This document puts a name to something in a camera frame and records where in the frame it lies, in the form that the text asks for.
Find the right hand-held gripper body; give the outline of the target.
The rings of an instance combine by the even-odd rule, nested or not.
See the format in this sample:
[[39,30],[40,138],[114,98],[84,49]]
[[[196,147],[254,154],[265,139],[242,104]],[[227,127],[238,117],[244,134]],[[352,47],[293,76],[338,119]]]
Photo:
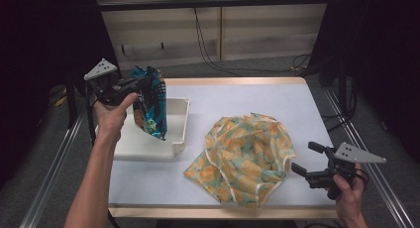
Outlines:
[[384,164],[386,158],[374,155],[348,143],[342,143],[339,148],[325,147],[328,159],[327,167],[323,171],[308,172],[305,179],[311,188],[327,188],[327,196],[336,200],[341,190],[336,186],[333,176],[341,175],[348,183],[359,176],[356,164]]

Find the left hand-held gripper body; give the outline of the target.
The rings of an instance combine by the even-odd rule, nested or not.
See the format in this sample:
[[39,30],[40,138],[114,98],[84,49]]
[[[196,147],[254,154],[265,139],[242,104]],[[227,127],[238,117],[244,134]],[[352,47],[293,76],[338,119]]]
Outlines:
[[96,94],[96,98],[105,105],[118,106],[127,95],[138,92],[142,85],[140,78],[121,78],[118,67],[105,58],[101,59],[84,80]]

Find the blue snack packet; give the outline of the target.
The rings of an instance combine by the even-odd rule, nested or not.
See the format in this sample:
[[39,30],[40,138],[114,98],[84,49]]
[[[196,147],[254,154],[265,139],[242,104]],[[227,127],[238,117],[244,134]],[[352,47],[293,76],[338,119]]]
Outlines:
[[165,140],[166,123],[166,84],[159,69],[136,65],[132,70],[132,78],[151,76],[153,84],[150,88],[142,88],[133,103],[134,120],[145,133]]

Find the orange fruit print cloth bag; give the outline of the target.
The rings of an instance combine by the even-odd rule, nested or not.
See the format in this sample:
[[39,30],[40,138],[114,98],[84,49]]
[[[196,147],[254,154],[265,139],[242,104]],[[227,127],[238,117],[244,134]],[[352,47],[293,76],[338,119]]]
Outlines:
[[258,209],[286,179],[294,158],[288,132],[276,119],[257,113],[223,117],[184,176],[220,203]]

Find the white plastic tray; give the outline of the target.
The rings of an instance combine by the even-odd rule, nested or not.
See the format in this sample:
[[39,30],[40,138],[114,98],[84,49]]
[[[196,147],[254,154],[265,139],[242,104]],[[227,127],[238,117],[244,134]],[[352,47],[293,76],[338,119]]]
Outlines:
[[114,159],[118,161],[143,161],[172,159],[185,148],[186,125],[189,114],[188,98],[166,99],[167,133],[160,140],[144,132],[135,124],[134,112],[127,109],[127,118],[117,143]]

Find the person's right hand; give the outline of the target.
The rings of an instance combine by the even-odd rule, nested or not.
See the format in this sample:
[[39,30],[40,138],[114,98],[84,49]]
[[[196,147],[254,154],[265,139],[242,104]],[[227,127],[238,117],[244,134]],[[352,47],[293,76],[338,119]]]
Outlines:
[[365,182],[356,176],[348,183],[341,175],[335,174],[333,180],[342,193],[336,198],[336,211],[338,209],[354,209],[362,211]]

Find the person's left hand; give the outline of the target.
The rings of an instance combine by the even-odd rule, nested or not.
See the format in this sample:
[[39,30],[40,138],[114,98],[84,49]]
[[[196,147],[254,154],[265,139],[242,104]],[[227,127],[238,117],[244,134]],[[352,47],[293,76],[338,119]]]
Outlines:
[[118,106],[108,106],[101,102],[96,102],[94,104],[94,110],[98,122],[98,135],[118,141],[127,117],[127,109],[134,103],[137,97],[137,93],[130,93]]

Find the black metal stand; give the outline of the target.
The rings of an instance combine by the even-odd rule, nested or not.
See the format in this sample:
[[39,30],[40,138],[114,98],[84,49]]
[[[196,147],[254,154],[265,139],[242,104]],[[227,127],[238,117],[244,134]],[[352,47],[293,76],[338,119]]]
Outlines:
[[65,89],[66,89],[67,108],[68,108],[67,128],[70,129],[77,119],[77,105],[76,105],[76,98],[75,98],[75,89],[70,78],[66,80]]

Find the black curtain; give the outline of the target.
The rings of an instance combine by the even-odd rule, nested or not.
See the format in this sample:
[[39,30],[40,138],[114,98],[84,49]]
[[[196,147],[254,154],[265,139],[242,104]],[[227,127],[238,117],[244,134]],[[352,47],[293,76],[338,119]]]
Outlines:
[[420,164],[420,0],[331,0],[309,66],[352,77]]
[[0,189],[47,111],[50,90],[117,58],[97,0],[0,0]]

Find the black horizontal metal bar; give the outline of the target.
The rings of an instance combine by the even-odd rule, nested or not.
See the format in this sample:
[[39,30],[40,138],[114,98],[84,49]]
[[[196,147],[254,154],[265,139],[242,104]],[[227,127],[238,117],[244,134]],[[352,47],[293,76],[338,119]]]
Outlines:
[[213,7],[247,7],[247,6],[273,6],[273,5],[308,5],[326,4],[331,0],[170,0],[153,2],[127,2],[99,4],[97,9],[108,11],[134,11],[134,10],[166,10],[186,8],[213,8]]

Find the aluminium floor rail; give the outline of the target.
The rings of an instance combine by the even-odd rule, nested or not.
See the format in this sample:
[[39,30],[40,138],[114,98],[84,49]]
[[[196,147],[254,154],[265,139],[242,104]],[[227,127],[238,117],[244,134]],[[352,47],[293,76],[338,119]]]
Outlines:
[[369,152],[356,127],[350,119],[344,116],[344,112],[339,106],[339,99],[334,91],[331,88],[328,88],[325,90],[325,94],[334,112],[337,113],[340,126],[344,128],[351,141],[348,148],[355,149],[354,152],[350,152],[349,154],[350,163],[361,164],[365,168],[369,176],[369,180],[374,184],[397,226],[399,228],[415,228],[414,223],[410,219],[403,204],[394,193],[393,189],[390,187],[378,167],[379,165],[384,165],[387,162],[387,159]]
[[62,166],[79,131],[83,120],[83,113],[84,111],[80,112],[74,123],[66,131],[66,134],[64,135],[64,138],[57,150],[47,175],[45,176],[35,198],[31,202],[31,205],[26,212],[19,228],[37,228],[43,212],[48,204],[50,196],[53,193],[53,188],[60,174]]

